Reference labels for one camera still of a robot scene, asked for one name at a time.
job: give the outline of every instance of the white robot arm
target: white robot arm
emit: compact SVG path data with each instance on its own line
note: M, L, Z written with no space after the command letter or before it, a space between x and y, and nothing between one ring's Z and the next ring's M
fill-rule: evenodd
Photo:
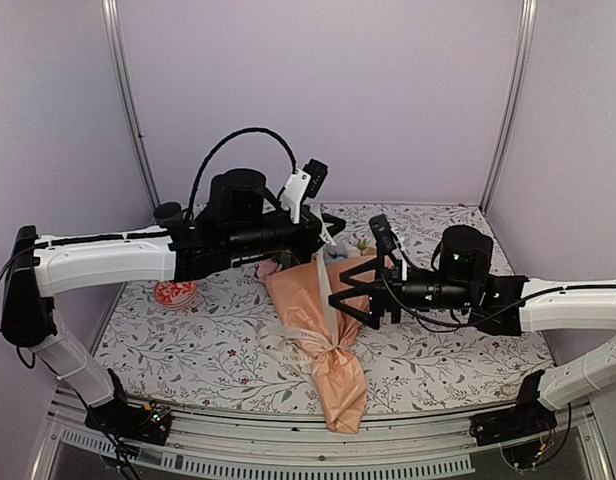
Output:
M114 372L98 364L68 331L54 307L55 295L136 280L199 280L280 251L309 261L345 226L302 205L325 175L325 165L311 160L293 172L279 202L261 173L231 170L213 179L209 202L196 218L184 217L179 204L168 203L155 210L158 225L132 232L55 237L22 227L6 276L1 333L75 389L88 407L87 426L164 444L170 426L165 410L127 403ZM272 211L263 213L264 199Z
M528 300L519 309L521 330L616 330L616 289L603 288L612 285L616 285L616 280L563 283L531 279L524 286L522 297L553 288L562 290ZM573 290L576 286L591 288ZM538 401L549 410L559 410L615 382L616 335L582 357L547 369L537 388Z

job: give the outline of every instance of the flower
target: flower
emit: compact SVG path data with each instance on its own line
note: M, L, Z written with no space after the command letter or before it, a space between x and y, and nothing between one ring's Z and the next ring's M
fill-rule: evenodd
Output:
M269 258L261 262L257 267L257 278L264 282L270 275L274 275L279 271L281 271L281 265Z
M377 249L373 247L372 244L368 242L368 240L366 240L365 238L357 241L357 245L355 246L357 247L357 250L359 250L359 255L376 255L377 254Z

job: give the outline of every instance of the lavender wall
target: lavender wall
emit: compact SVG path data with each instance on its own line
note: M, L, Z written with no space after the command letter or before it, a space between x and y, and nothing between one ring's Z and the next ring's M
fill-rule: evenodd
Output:
M101 2L0 1L0 267L24 224L59 235L145 226L137 172ZM112 291L58 299L82 341ZM0 337L0 480L25 478L54 385Z
M120 2L161 197L187 199L210 148L232 130L261 125L290 142L300 165L310 157L329 164L323 200L477 203L521 4ZM244 165L265 172L273 190L289 173L271 139L243 138L216 157L206 180Z
M616 277L616 0L540 2L490 220L519 272ZM549 341L567 361L609 335ZM616 474L616 387L591 401Z

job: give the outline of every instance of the ventilation grille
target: ventilation grille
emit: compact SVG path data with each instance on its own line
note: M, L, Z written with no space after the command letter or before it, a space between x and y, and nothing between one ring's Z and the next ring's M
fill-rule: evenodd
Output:
M114 457L110 442L96 433L86 433L64 427L64 443L100 455ZM260 466L224 463L206 460L186 454L158 452L150 455L156 463L138 460L136 463L146 467L159 468L176 473L212 480L409 480L448 478L456 475L474 473L469 455L449 458L402 463L388 466L363 467L290 467Z

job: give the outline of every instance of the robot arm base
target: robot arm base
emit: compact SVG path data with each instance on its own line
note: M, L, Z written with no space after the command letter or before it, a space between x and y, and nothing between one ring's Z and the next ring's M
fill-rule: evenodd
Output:
M543 374L544 371L539 370L524 378L513 407L480 413L470 419L470 435L477 439L477 445L527 437L557 426L555 413L538 400L539 380Z
M110 369L108 373L115 390L114 398L99 407L89 408L85 425L113 437L164 446L172 424L169 409L154 402L147 404L149 408L129 405L119 377Z

